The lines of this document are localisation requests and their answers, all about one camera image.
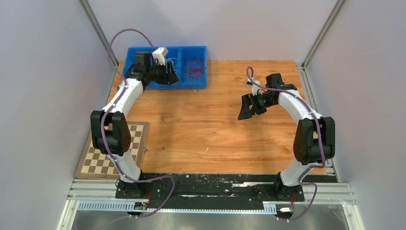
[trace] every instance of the chessboard border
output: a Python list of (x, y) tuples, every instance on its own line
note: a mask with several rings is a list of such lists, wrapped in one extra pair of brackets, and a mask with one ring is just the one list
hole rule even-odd
[[(149, 133), (149, 122), (142, 122), (142, 121), (127, 121), (128, 126), (140, 126), (143, 125), (143, 130), (141, 134), (141, 140), (140, 140), (140, 146), (138, 147), (138, 153), (137, 153), (137, 158), (135, 160), (136, 165), (139, 168), (142, 168), (142, 162), (144, 158), (144, 152), (147, 146), (147, 140), (148, 140), (148, 133)], [(90, 147), (91, 143), (91, 133), (89, 132), (88, 140), (86, 141), (85, 147), (82, 152), (82, 156), (80, 157), (80, 161), (78, 164), (78, 167), (76, 169), (75, 173), (75, 178), (77, 179), (115, 179), (117, 180), (117, 175), (105, 175), (104, 177), (101, 177), (100, 174), (95, 174), (95, 173), (85, 173), (81, 172), (83, 164), (85, 163), (86, 155), (88, 154), (88, 150)]]

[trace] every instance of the gray floor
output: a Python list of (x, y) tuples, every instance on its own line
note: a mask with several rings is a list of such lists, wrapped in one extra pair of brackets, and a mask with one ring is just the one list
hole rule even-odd
[[(299, 215), (304, 206), (296, 205)], [(95, 230), (126, 216), (122, 212), (82, 211), (78, 214), (78, 230)], [(103, 230), (348, 230), (342, 206), (314, 205), (306, 215), (294, 222), (277, 221), (270, 215), (156, 213), (147, 218), (123, 219)]]

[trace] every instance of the vertical metal post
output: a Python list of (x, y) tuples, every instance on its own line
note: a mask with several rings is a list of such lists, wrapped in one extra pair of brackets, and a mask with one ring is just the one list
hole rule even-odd
[(329, 31), (331, 25), (333, 24), (334, 20), (336, 19), (338, 13), (342, 9), (342, 6), (344, 5), (345, 2), (346, 0), (337, 0), (336, 5), (334, 6), (333, 10), (331, 11), (330, 15), (327, 18), (326, 23), (324, 23), (323, 28), (321, 29), (319, 35), (317, 36), (316, 41), (314, 42), (312, 48), (310, 49), (309, 53), (304, 59), (305, 61), (303, 62), (302, 65), (304, 69), (306, 69), (309, 66), (310, 62), (313, 59), (313, 56), (315, 55), (317, 48), (323, 41), (325, 35)]
[[(102, 28), (99, 25), (99, 22), (96, 19), (96, 16), (93, 13), (93, 10), (91, 9), (89, 3), (87, 0), (79, 0), (80, 5), (82, 6), (83, 11), (85, 12), (89, 22), (91, 23), (94, 31), (96, 32), (101, 44), (103, 45), (104, 49), (106, 52), (109, 49), (109, 42), (106, 38), (106, 35), (103, 33)], [(113, 64), (115, 67), (118, 67), (118, 61), (117, 58), (115, 57), (113, 51), (110, 53), (110, 59), (112, 60)]]

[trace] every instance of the wood grain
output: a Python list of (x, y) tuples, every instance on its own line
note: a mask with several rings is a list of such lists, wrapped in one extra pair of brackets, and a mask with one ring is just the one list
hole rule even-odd
[[(277, 173), (289, 164), (296, 124), (284, 109), (277, 105), (263, 115), (237, 120), (241, 96), (251, 91), (247, 66), (262, 84), (269, 74), (281, 73), (304, 97), (293, 61), (207, 61), (206, 89), (198, 94), (190, 89), (146, 90), (128, 113), (128, 121), (150, 123), (144, 172)], [(110, 99), (120, 83), (116, 75)]]

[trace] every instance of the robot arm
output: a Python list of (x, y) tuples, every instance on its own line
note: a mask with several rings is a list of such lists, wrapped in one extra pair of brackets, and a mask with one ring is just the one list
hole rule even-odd
[[(292, 84), (285, 84), (279, 73), (271, 74), (266, 77), (266, 87), (284, 90), (292, 93), (294, 96), (285, 92), (265, 91), (250, 81), (247, 85), (252, 87), (252, 93), (242, 96), (241, 112), (238, 116), (239, 120), (251, 118), (253, 115), (263, 114), (267, 108), (279, 104), (297, 124), (296, 135), (293, 143), (294, 158), (288, 167), (278, 173), (278, 179), (274, 184), (275, 194), (281, 197), (289, 197), (289, 193), (299, 186), (299, 177), (303, 173), (310, 171), (311, 165), (321, 163), (320, 147), (318, 138), (322, 139), (323, 151), (325, 159), (331, 159), (335, 153), (335, 123), (331, 117), (323, 117), (315, 110), (308, 109), (297, 98), (301, 98), (296, 87)], [(316, 132), (316, 124), (314, 114), (321, 126), (321, 136), (318, 137)]]
[[(129, 151), (131, 135), (125, 117), (128, 115), (135, 100), (143, 93), (151, 81), (168, 85), (179, 81), (179, 78), (173, 71), (172, 64), (169, 62), (165, 65), (165, 55), (167, 53), (168, 50), (164, 47), (160, 47), (152, 53), (137, 52), (135, 54), (135, 63), (126, 73), (126, 81), (121, 83), (117, 94), (102, 110), (93, 111), (90, 115), (93, 146), (96, 149), (100, 149), (115, 164), (116, 168), (119, 165), (123, 173), (121, 174), (120, 172), (120, 180), (122, 182), (132, 184), (132, 181), (128, 180), (124, 175), (135, 180), (138, 180), (141, 175), (141, 170), (134, 163)], [(111, 126), (111, 129), (106, 130), (104, 128), (104, 132), (107, 144), (115, 159), (112, 159), (107, 153), (100, 126), (105, 111), (110, 107), (113, 108), (106, 116), (104, 126)]]

